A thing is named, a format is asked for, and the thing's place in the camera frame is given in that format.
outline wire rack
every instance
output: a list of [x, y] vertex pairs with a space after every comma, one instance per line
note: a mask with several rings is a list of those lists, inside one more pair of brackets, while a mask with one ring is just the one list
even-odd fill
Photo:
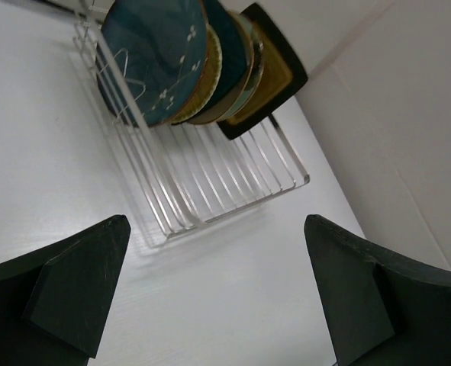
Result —
[[[91, 6], [85, 0], [80, 5], [73, 42], [87, 80], [93, 83], [94, 97], [101, 100], [94, 87], [99, 79], [113, 110], [121, 111], [117, 117], [104, 114], [101, 125], [143, 220], [157, 234], [155, 244], [309, 182], [307, 169], [272, 115], [233, 141], [215, 124], [149, 128], [136, 104], [145, 84], [126, 79], [126, 69], [120, 70], [115, 61], [124, 57], [127, 64], [128, 52], [112, 54], [91, 16]], [[130, 83], [142, 87], [136, 98]]]

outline white table surface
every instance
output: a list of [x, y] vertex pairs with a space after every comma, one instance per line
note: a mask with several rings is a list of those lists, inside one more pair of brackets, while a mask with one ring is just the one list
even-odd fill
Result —
[[[0, 2], [0, 262], [133, 214], [70, 55], [69, 20]], [[151, 252], [135, 227], [91, 366], [331, 366], [303, 223], [362, 234], [295, 99], [276, 113], [311, 183]]]

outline stack of plates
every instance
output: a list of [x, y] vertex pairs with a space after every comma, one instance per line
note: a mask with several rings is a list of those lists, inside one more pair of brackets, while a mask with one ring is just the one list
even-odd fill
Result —
[[218, 0], [117, 0], [101, 32], [150, 127], [219, 122], [233, 139], [276, 109], [285, 89], [291, 96], [306, 82], [298, 57], [258, 5], [239, 14]]

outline dish rack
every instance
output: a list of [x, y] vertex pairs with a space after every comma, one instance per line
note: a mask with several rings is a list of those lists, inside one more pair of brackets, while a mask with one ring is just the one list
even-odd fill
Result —
[[[128, 52], [111, 53], [92, 18], [94, 9], [85, 0], [79, 2], [73, 42], [89, 73], [87, 80], [96, 85], [99, 79], [113, 110], [122, 111], [117, 117], [108, 112], [101, 125], [145, 226], [154, 231], [155, 245], [309, 182], [307, 169], [272, 115], [232, 141], [216, 124], [149, 128], [136, 104], [145, 85], [126, 79], [126, 69], [121, 71], [115, 61], [124, 57], [127, 65]], [[129, 83], [142, 86], [136, 98]], [[94, 97], [102, 102], [94, 85]]]

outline wall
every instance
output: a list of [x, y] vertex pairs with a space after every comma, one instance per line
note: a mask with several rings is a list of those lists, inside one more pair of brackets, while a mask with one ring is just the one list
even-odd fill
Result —
[[367, 237], [451, 269], [451, 1], [397, 2], [299, 100]]

